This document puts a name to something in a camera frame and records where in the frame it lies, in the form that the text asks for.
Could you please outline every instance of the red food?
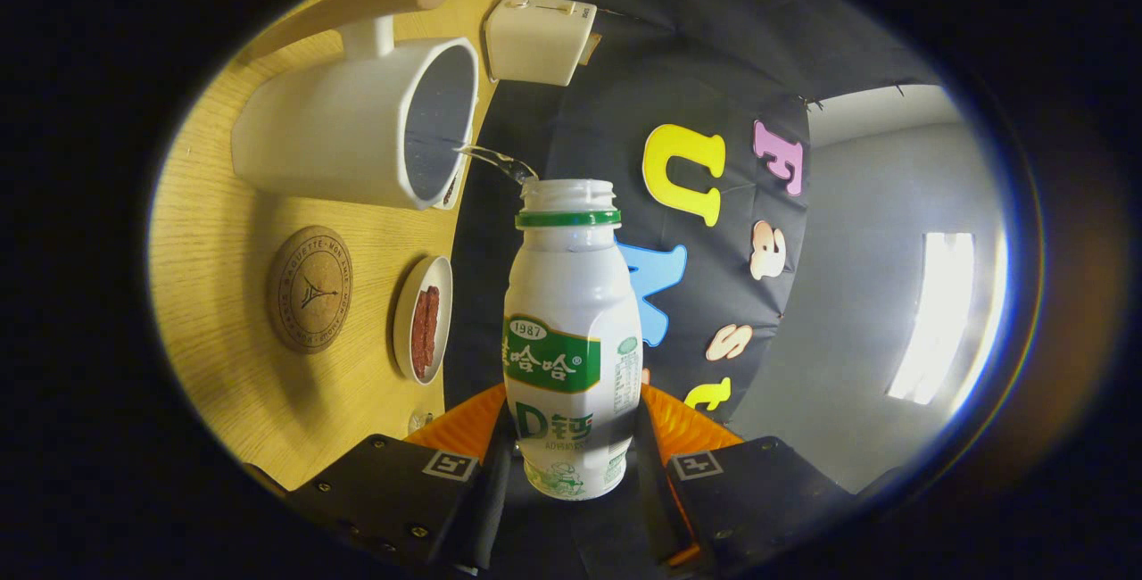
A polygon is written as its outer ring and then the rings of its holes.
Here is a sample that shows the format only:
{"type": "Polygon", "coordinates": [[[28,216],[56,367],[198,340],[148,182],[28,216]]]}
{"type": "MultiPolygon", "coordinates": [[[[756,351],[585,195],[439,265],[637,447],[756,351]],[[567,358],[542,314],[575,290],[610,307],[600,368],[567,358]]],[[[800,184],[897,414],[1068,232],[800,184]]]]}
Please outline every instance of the red food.
{"type": "Polygon", "coordinates": [[[432,284],[417,295],[412,313],[412,372],[424,379],[436,353],[436,316],[440,315],[440,288],[432,284]]]}

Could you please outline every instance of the yellow letter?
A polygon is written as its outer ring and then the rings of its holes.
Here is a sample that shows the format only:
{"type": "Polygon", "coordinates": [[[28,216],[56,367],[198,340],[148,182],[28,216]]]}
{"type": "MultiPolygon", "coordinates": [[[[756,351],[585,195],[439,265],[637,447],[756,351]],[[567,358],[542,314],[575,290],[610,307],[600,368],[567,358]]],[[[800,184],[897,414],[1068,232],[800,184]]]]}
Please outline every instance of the yellow letter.
{"type": "Polygon", "coordinates": [[[674,207],[675,210],[700,215],[706,219],[707,227],[714,227],[722,209],[722,193],[717,188],[710,188],[702,194],[700,191],[674,185],[666,177],[666,161],[671,156],[686,158],[705,166],[714,178],[718,178],[725,171],[725,140],[717,134],[703,137],[677,124],[660,124],[646,137],[643,150],[643,180],[654,201],[674,207]]]}
{"type": "Polygon", "coordinates": [[[709,404],[707,411],[713,411],[718,404],[730,398],[730,378],[722,377],[722,384],[701,384],[686,394],[683,404],[698,409],[698,404],[709,404]]]}

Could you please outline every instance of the plastic bottle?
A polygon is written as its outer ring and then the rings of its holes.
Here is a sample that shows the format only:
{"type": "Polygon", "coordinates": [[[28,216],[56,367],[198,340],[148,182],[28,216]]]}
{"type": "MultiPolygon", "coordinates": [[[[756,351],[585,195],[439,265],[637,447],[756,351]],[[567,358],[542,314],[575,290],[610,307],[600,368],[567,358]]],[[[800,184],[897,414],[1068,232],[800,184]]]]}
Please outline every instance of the plastic bottle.
{"type": "Polygon", "coordinates": [[[610,182],[525,182],[504,299],[502,362],[528,480],[588,500],[626,473],[642,381],[630,272],[610,182]]]}

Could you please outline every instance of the orange gripper pad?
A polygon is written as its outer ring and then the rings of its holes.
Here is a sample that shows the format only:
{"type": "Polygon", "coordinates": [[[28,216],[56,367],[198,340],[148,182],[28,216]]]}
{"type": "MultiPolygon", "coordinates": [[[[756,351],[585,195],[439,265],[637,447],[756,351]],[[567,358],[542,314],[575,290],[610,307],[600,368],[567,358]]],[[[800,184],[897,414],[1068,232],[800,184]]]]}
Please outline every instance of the orange gripper pad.
{"type": "Polygon", "coordinates": [[[678,453],[713,451],[743,442],[718,422],[649,384],[643,385],[642,396],[650,411],[662,466],[678,453]]]}
{"type": "Polygon", "coordinates": [[[475,394],[471,400],[428,422],[420,430],[405,437],[404,441],[429,449],[480,458],[482,462],[506,397],[507,392],[502,384],[491,386],[488,390],[475,394]]]}

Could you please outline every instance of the foam letter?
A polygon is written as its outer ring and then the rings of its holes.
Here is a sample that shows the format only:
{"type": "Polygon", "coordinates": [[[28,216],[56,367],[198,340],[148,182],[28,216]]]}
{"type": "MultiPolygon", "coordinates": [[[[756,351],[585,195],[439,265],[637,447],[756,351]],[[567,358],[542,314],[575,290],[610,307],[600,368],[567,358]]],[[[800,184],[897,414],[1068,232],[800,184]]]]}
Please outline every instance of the foam letter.
{"type": "Polygon", "coordinates": [[[700,191],[674,185],[666,177],[666,161],[673,156],[686,158],[705,166],[714,178],[718,178],[725,171],[725,140],[717,134],[703,137],[677,124],[660,124],[646,137],[643,150],[643,180],[654,201],[674,207],[675,210],[700,215],[706,219],[707,227],[714,227],[722,209],[722,193],[717,188],[710,188],[702,194],[700,191]]]}
{"type": "Polygon", "coordinates": [[[772,156],[765,168],[777,178],[789,182],[786,191],[793,196],[801,193],[801,174],[804,166],[804,153],[801,144],[791,144],[777,134],[769,132],[762,121],[754,121],[754,153],[758,158],[772,156]]]}
{"type": "Polygon", "coordinates": [[[753,337],[754,329],[727,324],[727,327],[719,329],[714,339],[710,340],[709,348],[706,348],[706,360],[710,362],[716,362],[722,357],[732,360],[732,357],[741,355],[753,337]]]}
{"type": "Polygon", "coordinates": [[[754,223],[754,253],[749,256],[749,274],[755,280],[775,277],[785,269],[785,234],[766,221],[754,223]]]}
{"type": "Polygon", "coordinates": [[[653,348],[666,337],[670,319],[665,312],[651,306],[646,298],[681,282],[682,274],[686,271],[686,247],[676,245],[671,251],[653,251],[625,243],[616,245],[622,251],[627,269],[630,271],[630,284],[638,298],[643,340],[653,348]]]}
{"type": "Polygon", "coordinates": [[[691,409],[698,409],[698,404],[706,405],[707,411],[717,409],[717,405],[730,398],[730,378],[722,377],[722,384],[700,384],[686,394],[683,404],[691,409]]]}

